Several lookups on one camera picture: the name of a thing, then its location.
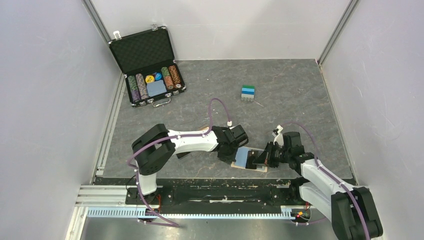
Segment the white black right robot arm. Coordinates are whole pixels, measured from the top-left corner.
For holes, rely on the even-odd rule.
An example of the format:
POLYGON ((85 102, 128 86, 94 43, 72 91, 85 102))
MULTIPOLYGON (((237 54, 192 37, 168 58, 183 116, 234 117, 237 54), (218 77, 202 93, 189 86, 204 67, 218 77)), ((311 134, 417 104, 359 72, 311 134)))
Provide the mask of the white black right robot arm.
POLYGON ((274 141, 261 154, 248 157, 254 165, 276 168, 288 164, 299 177, 289 185, 289 199, 307 202, 332 225, 339 240, 370 240, 381 237, 383 226, 369 188, 345 182, 306 152, 299 132, 274 133, 274 141))

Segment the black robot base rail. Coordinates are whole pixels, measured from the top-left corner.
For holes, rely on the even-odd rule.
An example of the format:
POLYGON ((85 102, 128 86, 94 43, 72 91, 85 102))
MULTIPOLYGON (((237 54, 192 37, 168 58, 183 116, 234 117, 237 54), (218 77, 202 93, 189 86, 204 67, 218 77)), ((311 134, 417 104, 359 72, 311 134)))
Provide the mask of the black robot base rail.
POLYGON ((291 179, 159 178, 144 198, 162 214, 276 214, 280 207, 306 208, 291 179))

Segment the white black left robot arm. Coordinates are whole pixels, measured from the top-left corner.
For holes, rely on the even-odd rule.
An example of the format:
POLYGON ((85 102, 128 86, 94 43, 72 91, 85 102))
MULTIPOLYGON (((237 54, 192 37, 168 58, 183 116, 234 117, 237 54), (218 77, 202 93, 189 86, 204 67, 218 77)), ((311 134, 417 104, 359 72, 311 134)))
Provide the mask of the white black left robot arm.
POLYGON ((136 139, 128 165, 136 171, 138 197, 145 204, 157 198, 157 173, 172 156, 191 152, 217 152, 220 161, 231 164, 239 148, 249 142, 241 125, 211 126, 197 131, 175 131, 156 124, 136 139))

